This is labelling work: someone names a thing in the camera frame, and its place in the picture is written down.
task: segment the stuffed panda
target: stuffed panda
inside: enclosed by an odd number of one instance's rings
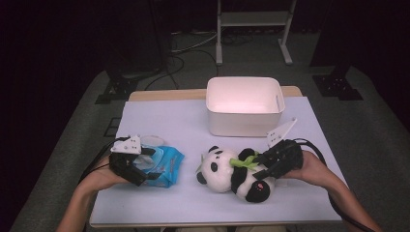
[[[212,147],[203,159],[196,174],[198,182],[215,192],[232,190],[239,198],[253,203],[260,203],[269,198],[274,190],[275,179],[256,180],[252,175],[265,166],[257,165],[252,160],[257,153],[251,148],[239,155],[229,149]]]

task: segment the gray carpet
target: gray carpet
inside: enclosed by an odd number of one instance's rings
[[[314,74],[332,68],[310,68],[309,62],[318,34],[293,34],[288,38],[292,66],[284,65],[278,48],[279,35],[233,38],[249,40],[241,45],[223,47],[223,65],[216,67],[207,51],[215,56],[215,47],[206,44],[179,55],[184,67],[173,74],[180,89],[206,88],[216,76],[270,76],[281,85],[296,85],[307,96],[324,131],[338,165],[352,190],[385,231],[410,231],[410,134],[378,95],[371,81],[351,68],[350,84],[359,90],[363,101],[339,101],[324,98],[315,86]],[[175,36],[174,49],[183,48],[204,37]],[[169,71],[177,71],[181,60],[169,59]],[[155,79],[140,81],[137,90]],[[21,210],[12,231],[54,231],[58,225],[82,170],[112,137],[103,136],[110,120],[121,117],[125,101],[95,104],[103,93],[108,76],[96,76],[66,126],[43,173]],[[169,77],[153,83],[149,90],[174,89]],[[288,225],[289,231],[345,231],[341,223]],[[88,226],[87,231],[100,231]],[[133,231],[101,229],[101,231]],[[158,231],[156,228],[141,231]]]

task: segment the panda face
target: panda face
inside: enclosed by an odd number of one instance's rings
[[[233,167],[229,164],[231,159],[238,155],[226,149],[213,147],[201,164],[201,173],[209,189],[215,192],[225,192],[231,189],[231,176]]]

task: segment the human arm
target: human arm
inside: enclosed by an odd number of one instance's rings
[[[79,232],[87,220],[88,209],[94,195],[102,189],[119,183],[127,183],[125,179],[114,174],[108,167],[108,157],[103,158],[96,167],[75,188],[66,213],[57,228],[57,232]]]
[[[303,151],[304,164],[299,170],[292,170],[284,178],[294,178],[324,188],[338,207],[348,216],[374,231],[382,231],[377,223],[357,200],[353,192],[313,153]],[[347,221],[343,221],[349,231],[362,231]]]

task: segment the dark background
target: dark background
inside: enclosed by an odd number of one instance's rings
[[[129,67],[145,72],[161,69],[166,57],[163,35],[216,28],[216,1],[153,1],[162,28],[155,26],[148,0],[96,2],[0,2],[0,231],[13,224],[98,73]],[[225,11],[284,10],[285,3],[223,0],[222,7]],[[370,77],[410,129],[408,10],[398,0],[299,0],[291,31],[322,29],[311,65],[333,66],[348,59]],[[141,54],[149,58],[142,59]]]

